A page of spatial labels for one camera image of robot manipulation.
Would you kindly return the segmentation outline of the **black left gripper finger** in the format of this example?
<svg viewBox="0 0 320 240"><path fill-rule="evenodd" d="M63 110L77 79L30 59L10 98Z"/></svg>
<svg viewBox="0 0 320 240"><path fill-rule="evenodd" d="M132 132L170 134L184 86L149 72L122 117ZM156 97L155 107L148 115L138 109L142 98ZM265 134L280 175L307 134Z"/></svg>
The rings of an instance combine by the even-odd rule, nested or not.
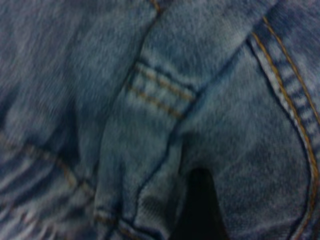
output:
<svg viewBox="0 0 320 240"><path fill-rule="evenodd" d="M183 211L171 234L173 240L228 240L211 173L193 169Z"/></svg>

